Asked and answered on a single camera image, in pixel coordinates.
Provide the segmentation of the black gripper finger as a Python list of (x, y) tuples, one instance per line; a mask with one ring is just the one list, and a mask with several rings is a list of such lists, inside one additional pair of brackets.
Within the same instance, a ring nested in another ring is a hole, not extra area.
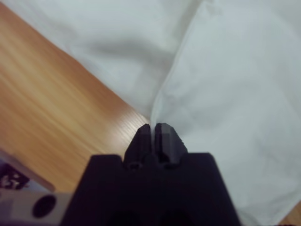
[(175, 129), (167, 123), (155, 126), (154, 153), (160, 164), (179, 164), (188, 152)]
[(124, 155), (124, 165), (144, 165), (156, 161), (152, 152), (151, 128), (144, 124), (135, 133)]

